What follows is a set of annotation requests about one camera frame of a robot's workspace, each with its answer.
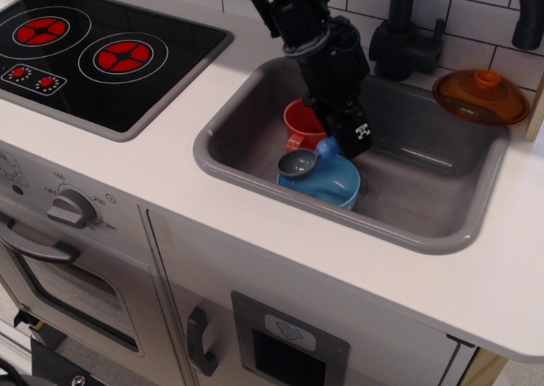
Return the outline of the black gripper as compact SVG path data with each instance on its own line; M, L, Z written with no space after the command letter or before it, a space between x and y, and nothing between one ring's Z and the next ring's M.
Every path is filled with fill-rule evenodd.
M360 85L370 73L360 33L343 16L326 22L326 36L294 55L311 96L311 108L327 136L344 156L358 156L372 146L369 122L358 102Z

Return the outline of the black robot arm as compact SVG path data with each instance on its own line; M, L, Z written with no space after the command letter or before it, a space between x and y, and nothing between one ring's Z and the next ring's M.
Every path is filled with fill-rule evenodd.
M360 85L370 68L358 29L331 15L329 0L250 0L283 53L295 60L307 86L303 102L347 158L372 145L360 101Z

